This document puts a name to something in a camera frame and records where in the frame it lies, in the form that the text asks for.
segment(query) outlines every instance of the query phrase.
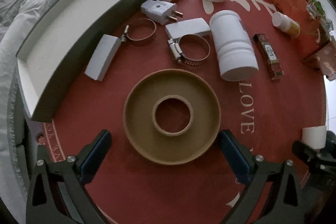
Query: table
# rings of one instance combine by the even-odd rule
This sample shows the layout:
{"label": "table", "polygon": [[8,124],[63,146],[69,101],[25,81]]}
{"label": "table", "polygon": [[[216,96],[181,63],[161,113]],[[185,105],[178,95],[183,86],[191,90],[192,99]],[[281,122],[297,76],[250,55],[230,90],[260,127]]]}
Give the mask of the table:
{"label": "table", "polygon": [[[230,129],[254,155],[266,160],[294,161],[302,183],[307,167],[292,153],[294,140],[303,127],[325,124],[326,96],[323,77],[304,66],[297,57],[294,40],[275,29],[269,0],[179,0],[184,20],[203,17],[209,22],[220,10],[237,12],[252,38],[265,33],[285,75],[272,81],[253,45],[259,72],[242,82],[226,82],[219,75],[213,41],[209,58],[199,67],[179,65],[167,46],[164,27],[145,47],[125,43],[118,50],[103,82],[88,78],[84,71],[69,89],[53,122],[43,124],[54,161],[76,155],[101,129],[113,135],[113,144],[94,181],[86,186],[96,204],[119,224],[217,224],[235,204],[244,186],[237,183],[218,144],[198,159],[184,165],[158,165],[140,156],[124,133],[122,112],[125,99],[144,76],[161,69],[182,68],[209,83],[221,104],[221,129]],[[129,21],[143,17],[136,13]],[[120,27],[113,35],[123,32]],[[263,193],[265,200],[267,190]],[[261,206],[253,213],[255,220]]]}

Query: floor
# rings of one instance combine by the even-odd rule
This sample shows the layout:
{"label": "floor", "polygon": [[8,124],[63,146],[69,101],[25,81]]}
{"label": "floor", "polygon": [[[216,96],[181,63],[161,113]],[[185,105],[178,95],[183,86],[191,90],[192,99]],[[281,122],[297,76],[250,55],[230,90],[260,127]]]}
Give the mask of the floor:
{"label": "floor", "polygon": [[336,133],[336,80],[330,82],[324,76],[325,93],[327,94],[327,114],[325,125],[327,130]]}

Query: tan round dish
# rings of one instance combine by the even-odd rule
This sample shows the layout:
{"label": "tan round dish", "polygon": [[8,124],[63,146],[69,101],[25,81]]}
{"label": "tan round dish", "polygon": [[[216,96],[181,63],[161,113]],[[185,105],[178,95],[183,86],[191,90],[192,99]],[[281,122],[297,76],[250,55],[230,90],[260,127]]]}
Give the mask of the tan round dish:
{"label": "tan round dish", "polygon": [[[189,122],[178,132],[163,130],[156,122],[157,107],[172,98],[189,110]],[[221,124],[221,108],[202,78],[185,70],[166,69],[137,83],[126,99],[123,118],[127,138],[142,156],[177,165],[196,159],[211,146]]]}

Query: metal ring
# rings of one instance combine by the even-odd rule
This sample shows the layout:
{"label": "metal ring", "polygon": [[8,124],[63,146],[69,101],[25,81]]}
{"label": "metal ring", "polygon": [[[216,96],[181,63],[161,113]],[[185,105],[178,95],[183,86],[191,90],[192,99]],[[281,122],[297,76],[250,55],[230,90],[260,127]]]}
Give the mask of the metal ring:
{"label": "metal ring", "polygon": [[[153,29],[153,32],[147,36],[147,37],[144,37],[144,38],[141,38],[141,39],[133,39],[129,36],[129,32],[130,30],[134,30],[138,27],[141,27],[141,26],[147,26],[147,27],[150,27]],[[134,42],[151,42],[152,39],[155,37],[155,32],[156,32],[156,24],[154,21],[148,19],[148,18],[139,18],[139,19],[136,19],[134,21],[132,21],[130,24],[128,24],[127,26],[127,32],[126,32],[126,36],[129,40],[131,41],[134,41]]]}
{"label": "metal ring", "polygon": [[202,59],[192,59],[192,58],[187,57],[185,55],[185,53],[182,52],[181,56],[184,59],[184,63],[186,65],[189,65],[189,66],[199,66],[199,65],[201,65],[202,61],[207,59],[208,56],[210,55],[210,45],[209,45],[209,43],[207,42],[207,40],[204,37],[200,37],[199,35],[196,35],[196,34],[186,34],[186,35],[180,37],[177,43],[180,45],[180,43],[181,42],[183,43],[183,41],[185,39],[190,39],[190,41],[194,42],[195,44],[199,44],[201,47],[203,47],[207,51],[207,55]]}

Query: white floor tile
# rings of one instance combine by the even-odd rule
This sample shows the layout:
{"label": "white floor tile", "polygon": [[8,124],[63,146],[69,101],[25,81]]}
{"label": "white floor tile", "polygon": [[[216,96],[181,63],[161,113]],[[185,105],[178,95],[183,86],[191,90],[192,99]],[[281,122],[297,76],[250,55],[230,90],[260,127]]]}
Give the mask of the white floor tile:
{"label": "white floor tile", "polygon": [[329,119],[336,118],[336,81],[330,82],[324,77],[324,83],[328,101]]}
{"label": "white floor tile", "polygon": [[329,122],[329,130],[336,133],[336,118],[329,119],[328,122]]}

